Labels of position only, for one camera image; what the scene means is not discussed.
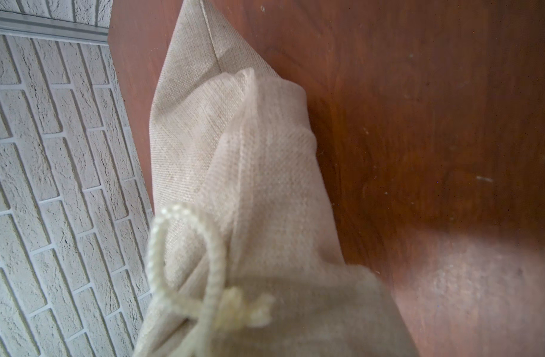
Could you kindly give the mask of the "beige linen drawstring bag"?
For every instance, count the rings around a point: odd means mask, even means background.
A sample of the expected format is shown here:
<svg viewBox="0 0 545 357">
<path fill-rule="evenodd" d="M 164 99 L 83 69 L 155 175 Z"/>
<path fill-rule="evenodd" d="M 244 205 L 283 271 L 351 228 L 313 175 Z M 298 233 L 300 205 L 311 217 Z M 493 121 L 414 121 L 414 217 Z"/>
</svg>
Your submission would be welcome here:
<svg viewBox="0 0 545 357">
<path fill-rule="evenodd" d="M 207 1 L 184 1 L 153 98 L 152 299 L 136 356 L 416 356 L 345 263 L 307 96 Z"/>
</svg>

